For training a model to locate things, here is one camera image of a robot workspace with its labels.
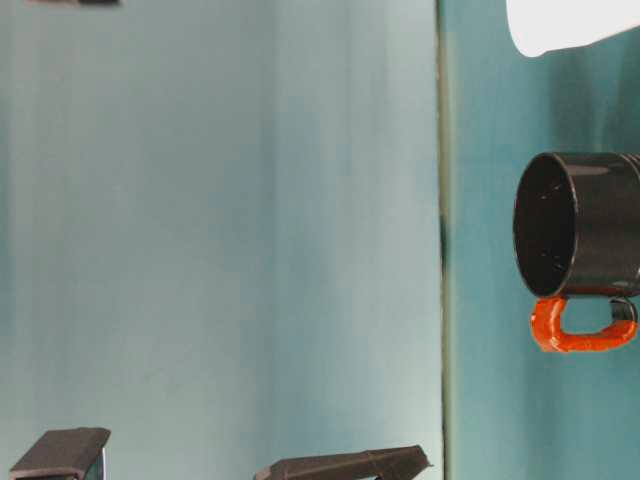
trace teal backdrop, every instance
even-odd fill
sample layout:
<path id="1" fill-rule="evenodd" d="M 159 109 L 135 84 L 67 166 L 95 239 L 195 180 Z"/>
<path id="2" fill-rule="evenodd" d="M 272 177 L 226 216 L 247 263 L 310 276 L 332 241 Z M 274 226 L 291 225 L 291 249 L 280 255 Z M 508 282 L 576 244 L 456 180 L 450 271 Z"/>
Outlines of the teal backdrop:
<path id="1" fill-rule="evenodd" d="M 440 26 L 449 478 L 635 477 L 638 343 L 541 353 L 511 217 L 535 154 L 640 151 L 640 31 L 530 59 L 511 41 L 504 0 L 444 1 Z M 566 317 L 569 330 L 596 330 L 608 306 L 572 302 Z"/>
<path id="2" fill-rule="evenodd" d="M 442 475 L 435 8 L 0 4 L 0 471 L 420 443 Z"/>

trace black mug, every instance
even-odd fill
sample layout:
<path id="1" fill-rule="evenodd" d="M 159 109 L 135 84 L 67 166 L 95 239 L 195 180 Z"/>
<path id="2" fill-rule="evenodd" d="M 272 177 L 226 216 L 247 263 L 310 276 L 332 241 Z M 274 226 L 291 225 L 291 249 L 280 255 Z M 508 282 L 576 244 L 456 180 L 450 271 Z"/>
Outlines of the black mug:
<path id="1" fill-rule="evenodd" d="M 545 351 L 603 351 L 631 341 L 640 293 L 640 155 L 543 153 L 520 180 L 513 219 L 518 267 L 540 298 L 531 317 Z M 613 322 L 562 330 L 569 297 L 603 296 Z"/>

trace orange handle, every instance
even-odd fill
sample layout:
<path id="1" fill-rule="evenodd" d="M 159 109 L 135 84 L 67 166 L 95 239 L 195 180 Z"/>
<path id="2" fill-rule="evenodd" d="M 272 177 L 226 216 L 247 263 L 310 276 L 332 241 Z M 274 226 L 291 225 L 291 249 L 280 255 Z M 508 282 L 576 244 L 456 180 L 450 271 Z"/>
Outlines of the orange handle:
<path id="1" fill-rule="evenodd" d="M 531 333 L 543 352 L 604 352 L 629 343 L 638 331 L 636 307 L 625 298 L 611 300 L 613 322 L 598 333 L 575 335 L 562 330 L 567 299 L 540 299 L 531 315 Z"/>

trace white object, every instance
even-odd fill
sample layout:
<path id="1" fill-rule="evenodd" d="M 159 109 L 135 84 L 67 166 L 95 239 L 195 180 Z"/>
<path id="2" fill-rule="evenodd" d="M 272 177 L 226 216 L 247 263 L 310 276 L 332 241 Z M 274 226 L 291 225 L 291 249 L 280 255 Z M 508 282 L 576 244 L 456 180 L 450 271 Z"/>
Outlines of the white object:
<path id="1" fill-rule="evenodd" d="M 507 17 L 518 50 L 537 57 L 640 26 L 640 1 L 507 0 Z"/>

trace mug rim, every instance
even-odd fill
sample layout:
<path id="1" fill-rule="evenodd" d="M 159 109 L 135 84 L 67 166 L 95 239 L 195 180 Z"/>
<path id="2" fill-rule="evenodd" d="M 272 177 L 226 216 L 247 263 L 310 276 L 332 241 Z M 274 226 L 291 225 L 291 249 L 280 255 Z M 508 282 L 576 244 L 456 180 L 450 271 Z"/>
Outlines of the mug rim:
<path id="1" fill-rule="evenodd" d="M 573 245 L 572 245 L 570 259 L 564 270 L 564 273 L 560 281 L 557 283 L 557 285 L 554 285 L 555 288 L 549 289 L 549 291 L 546 291 L 546 290 L 534 288 L 534 286 L 531 284 L 530 279 L 527 277 L 525 273 L 525 269 L 522 265 L 522 260 L 521 260 L 522 252 L 518 248 L 519 242 L 517 238 L 518 234 L 517 234 L 516 221 L 517 221 L 517 214 L 518 214 L 518 206 L 522 202 L 520 193 L 523 188 L 523 184 L 526 180 L 527 173 L 530 173 L 533 168 L 538 168 L 541 162 L 549 162 L 549 161 L 552 161 L 558 167 L 560 167 L 562 174 L 564 176 L 564 179 L 566 180 L 567 185 L 569 186 L 569 192 L 571 194 L 571 205 L 573 207 L 574 235 L 573 235 Z M 518 187 L 516 189 L 516 197 L 514 202 L 513 219 L 512 219 L 512 241 L 513 241 L 513 248 L 516 253 L 516 263 L 518 265 L 518 272 L 520 273 L 520 276 L 524 281 L 524 284 L 529 289 L 529 291 L 539 298 L 551 298 L 551 297 L 558 296 L 564 290 L 565 286 L 569 281 L 569 277 L 571 276 L 571 272 L 573 270 L 573 266 L 576 260 L 576 255 L 578 252 L 578 242 L 579 242 L 579 232 L 577 229 L 578 211 L 579 211 L 579 206 L 578 206 L 578 197 L 576 194 L 576 186 L 571 174 L 569 173 L 567 165 L 562 160 L 562 158 L 558 154 L 553 152 L 544 152 L 533 157 L 527 164 L 527 167 L 525 168 L 524 172 L 522 173 L 522 176 L 520 177 L 520 180 L 518 182 Z"/>

